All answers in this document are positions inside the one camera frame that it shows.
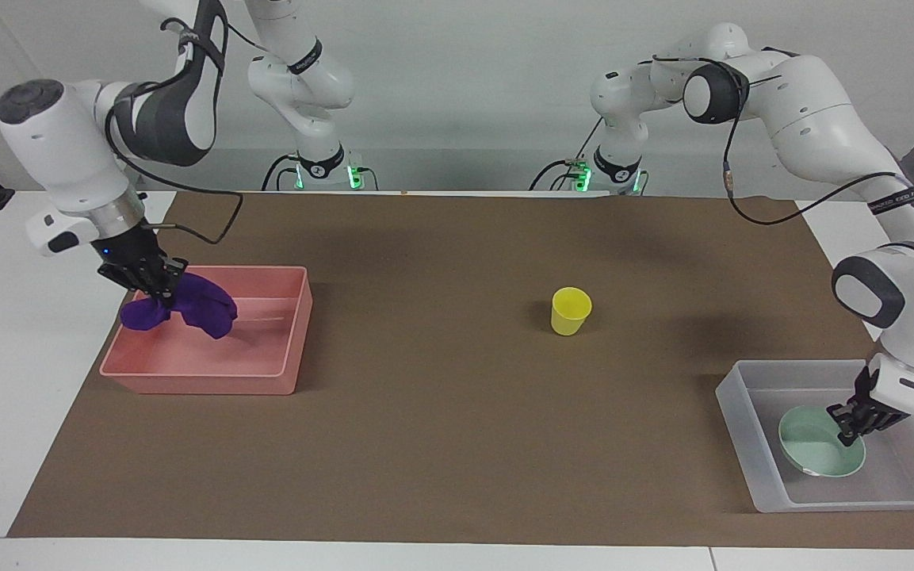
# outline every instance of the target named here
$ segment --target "pink bin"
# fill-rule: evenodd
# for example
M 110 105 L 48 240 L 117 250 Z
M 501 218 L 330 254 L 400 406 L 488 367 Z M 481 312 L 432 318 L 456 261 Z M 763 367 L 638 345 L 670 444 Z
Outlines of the pink bin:
M 181 315 L 150 331 L 119 327 L 101 375 L 144 394 L 291 394 L 305 345 L 308 272 L 287 266 L 190 266 L 224 288 L 239 318 L 210 339 Z M 143 299 L 137 293 L 134 299 Z

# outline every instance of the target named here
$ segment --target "green bowl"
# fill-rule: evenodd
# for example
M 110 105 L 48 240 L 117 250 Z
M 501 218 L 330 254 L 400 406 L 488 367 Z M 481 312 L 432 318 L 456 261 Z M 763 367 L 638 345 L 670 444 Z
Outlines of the green bowl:
M 848 477 L 866 463 L 862 438 L 844 446 L 840 427 L 823 406 L 796 406 L 784 412 L 777 427 L 780 447 L 791 465 L 817 477 Z

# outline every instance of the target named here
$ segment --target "green light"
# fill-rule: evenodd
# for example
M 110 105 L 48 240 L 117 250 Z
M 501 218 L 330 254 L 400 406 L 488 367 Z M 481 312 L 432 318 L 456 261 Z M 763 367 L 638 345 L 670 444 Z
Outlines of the green light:
M 583 173 L 576 175 L 576 192 L 587 192 L 591 187 L 591 168 L 583 165 Z
M 351 189 L 358 190 L 362 186 L 361 174 L 351 165 L 347 166 L 347 176 L 351 177 Z

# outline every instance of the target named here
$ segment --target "brown table surface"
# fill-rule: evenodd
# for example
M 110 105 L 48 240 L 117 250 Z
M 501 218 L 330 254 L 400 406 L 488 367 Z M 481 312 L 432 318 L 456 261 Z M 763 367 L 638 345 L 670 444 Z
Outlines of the brown table surface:
M 212 235 L 228 206 L 180 195 L 167 219 Z M 717 407 L 736 360 L 872 347 L 804 221 L 754 227 L 717 199 L 253 195 L 220 246 L 163 245 L 309 269 L 297 393 L 141 397 L 95 366 L 10 536 L 914 548 L 914 512 L 757 513 Z M 595 313 L 563 339 L 549 300 L 569 285 Z

